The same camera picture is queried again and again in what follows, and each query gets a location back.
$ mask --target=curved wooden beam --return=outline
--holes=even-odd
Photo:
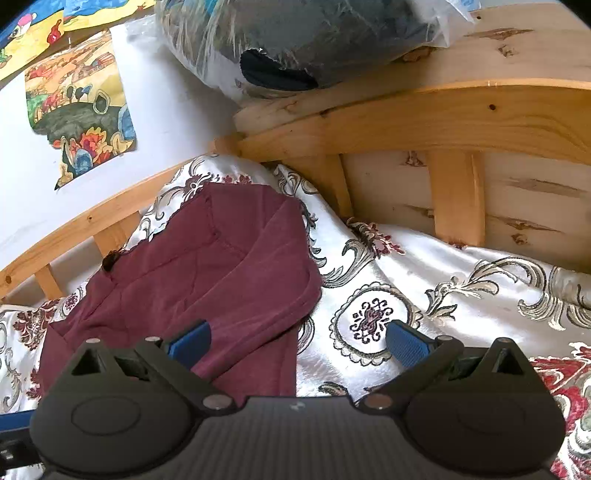
[[[518,152],[591,164],[591,82],[454,83],[344,106],[239,142],[259,162],[379,150]]]
[[[403,90],[489,79],[591,82],[591,30],[562,4],[504,5],[473,12],[475,30],[450,48],[422,47],[396,62],[288,98],[253,100],[235,116],[253,135],[336,107]]]
[[[87,238],[108,230],[112,225],[116,225],[130,216],[133,218],[137,210],[154,201],[163,185],[169,182],[174,173],[185,163],[182,162],[167,168],[113,195],[37,242],[0,271],[0,298],[32,275],[37,275],[37,280],[45,285],[43,290],[48,298],[59,298],[61,291],[51,274],[49,263]]]

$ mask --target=folded clothing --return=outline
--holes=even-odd
[[[208,183],[151,241],[98,271],[67,319],[47,328],[47,392],[88,338],[128,348],[170,338],[197,319],[212,347],[193,371],[241,402],[294,395],[297,329],[320,298],[300,201],[265,185]]]

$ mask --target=bed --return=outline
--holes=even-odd
[[[0,297],[34,275],[48,302],[37,310],[0,306],[4,413],[36,405],[44,328],[85,294],[82,284],[65,295],[52,261],[90,237],[103,256],[149,241],[207,182],[263,183],[303,202],[310,255],[323,276],[322,298],[300,328],[298,395],[358,400],[396,376],[384,344],[392,319],[471,346],[510,336],[567,422],[553,472],[587,478],[591,277],[518,248],[487,248],[483,156],[513,152],[588,168],[591,33],[560,5],[474,16],[475,33],[450,49],[412,52],[331,89],[253,102],[236,114],[238,132],[214,140],[210,153],[96,205],[5,267]],[[409,168],[426,166],[434,235],[380,223],[383,211],[355,200],[364,185],[365,194],[384,197],[351,167],[383,151],[409,152]]]

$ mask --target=paper artwork on wall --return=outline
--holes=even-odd
[[[61,38],[65,0],[37,0],[0,31],[0,80]]]
[[[95,27],[152,7],[155,0],[63,0],[64,30]]]
[[[60,150],[56,190],[135,148],[108,31],[33,65],[25,90],[31,127]]]

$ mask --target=blue gripper pad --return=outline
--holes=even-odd
[[[35,413],[35,410],[25,410],[0,415],[0,432],[29,428],[33,413]]]
[[[209,351],[211,344],[212,329],[208,322],[201,322],[172,340],[167,353],[170,358],[191,369]]]
[[[386,347],[404,368],[411,368],[435,348],[435,341],[400,320],[386,326]]]

